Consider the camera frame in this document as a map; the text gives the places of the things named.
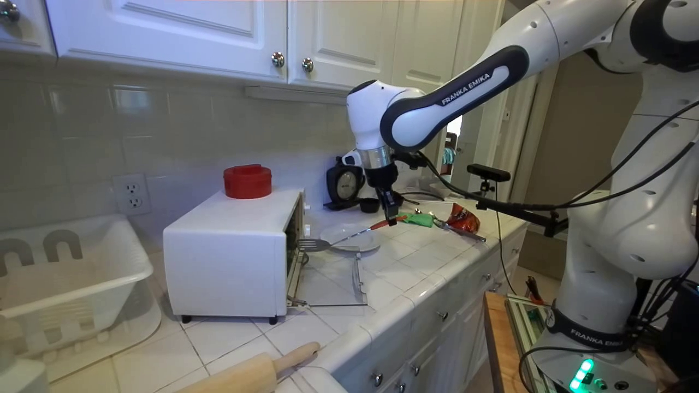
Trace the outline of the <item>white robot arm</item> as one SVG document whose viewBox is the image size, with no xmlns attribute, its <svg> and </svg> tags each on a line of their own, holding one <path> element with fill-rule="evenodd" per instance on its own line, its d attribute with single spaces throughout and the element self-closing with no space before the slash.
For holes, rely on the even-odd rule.
<svg viewBox="0 0 699 393">
<path fill-rule="evenodd" d="M 699 0 L 535 0 L 506 20 L 474 66 L 424 94 L 366 82 L 348 94 L 350 127 L 368 185 L 393 216 L 393 155 L 426 147 L 450 121 L 514 83 L 585 53 L 641 82 L 628 121 L 611 133 L 574 131 L 563 158 L 607 174 L 562 209 L 565 269 L 550 320 L 522 361 L 565 393 L 654 393 L 634 347 L 647 320 L 637 285 L 686 276 L 697 262 Z"/>
</svg>

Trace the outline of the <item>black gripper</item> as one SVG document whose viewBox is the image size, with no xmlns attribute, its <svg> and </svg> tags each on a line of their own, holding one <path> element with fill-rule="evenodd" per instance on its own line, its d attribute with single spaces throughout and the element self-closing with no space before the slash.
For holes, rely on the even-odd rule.
<svg viewBox="0 0 699 393">
<path fill-rule="evenodd" d="M 397 166 L 389 163 L 381 168 L 366 168 L 364 174 L 366 174 L 366 183 L 375 190 L 375 197 L 381 203 L 381 213 L 385 213 L 387 222 L 391 222 L 393 216 L 397 216 L 400 208 L 401 208 L 401 198 L 393 190 L 393 183 L 397 179 Z"/>
</svg>

